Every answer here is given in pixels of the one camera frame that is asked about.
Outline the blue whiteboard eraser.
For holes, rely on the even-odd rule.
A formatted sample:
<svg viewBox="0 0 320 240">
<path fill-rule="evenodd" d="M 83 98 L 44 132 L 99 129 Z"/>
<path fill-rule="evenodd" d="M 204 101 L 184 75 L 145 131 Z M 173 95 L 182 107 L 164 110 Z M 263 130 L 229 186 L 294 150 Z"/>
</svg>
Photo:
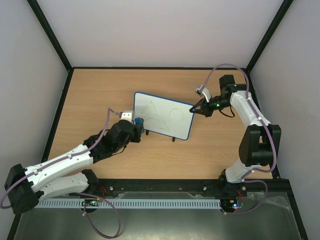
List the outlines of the blue whiteboard eraser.
<svg viewBox="0 0 320 240">
<path fill-rule="evenodd" d="M 134 124 L 135 125 L 143 125 L 144 124 L 144 119 L 143 118 L 140 118 L 140 117 L 136 117 L 134 119 Z"/>
</svg>

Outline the small blue-framed whiteboard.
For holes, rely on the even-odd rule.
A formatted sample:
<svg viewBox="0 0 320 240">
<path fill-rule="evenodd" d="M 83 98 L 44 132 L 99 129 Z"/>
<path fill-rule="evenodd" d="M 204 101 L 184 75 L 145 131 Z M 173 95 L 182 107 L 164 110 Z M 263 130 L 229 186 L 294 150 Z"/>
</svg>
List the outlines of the small blue-framed whiteboard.
<svg viewBox="0 0 320 240">
<path fill-rule="evenodd" d="M 194 114 L 193 105 L 154 94 L 137 91 L 133 97 L 136 118 L 143 119 L 145 130 L 186 141 L 189 139 Z"/>
</svg>

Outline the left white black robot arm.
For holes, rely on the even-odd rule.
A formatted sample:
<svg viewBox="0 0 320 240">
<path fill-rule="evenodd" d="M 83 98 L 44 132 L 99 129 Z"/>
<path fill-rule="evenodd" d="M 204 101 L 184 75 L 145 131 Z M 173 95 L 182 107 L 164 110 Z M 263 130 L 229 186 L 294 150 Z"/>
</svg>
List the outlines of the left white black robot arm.
<svg viewBox="0 0 320 240">
<path fill-rule="evenodd" d="M 142 118 L 134 122 L 121 119 L 61 156 L 29 167 L 14 165 L 4 184 L 9 208 L 21 215 L 46 199 L 69 193 L 93 194 L 99 181 L 92 170 L 67 174 L 123 152 L 129 143 L 139 143 L 143 132 Z"/>
</svg>

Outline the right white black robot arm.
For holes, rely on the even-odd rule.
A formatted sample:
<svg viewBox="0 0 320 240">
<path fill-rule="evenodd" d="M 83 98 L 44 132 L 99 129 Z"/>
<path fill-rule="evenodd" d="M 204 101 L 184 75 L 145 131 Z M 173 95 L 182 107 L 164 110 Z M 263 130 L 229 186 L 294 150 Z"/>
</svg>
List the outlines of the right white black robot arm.
<svg viewBox="0 0 320 240">
<path fill-rule="evenodd" d="M 252 99 L 246 84 L 237 84 L 233 75 L 223 75 L 219 79 L 220 94 L 212 96 L 210 91 L 200 85 L 195 92 L 201 96 L 189 111 L 193 114 L 210 117 L 215 111 L 230 108 L 231 117 L 238 115 L 245 132 L 238 149 L 238 160 L 224 169 L 217 189 L 220 195 L 231 197 L 243 189 L 247 176 L 259 171 L 271 173 L 277 164 L 277 156 L 282 130 L 271 124 Z"/>
</svg>

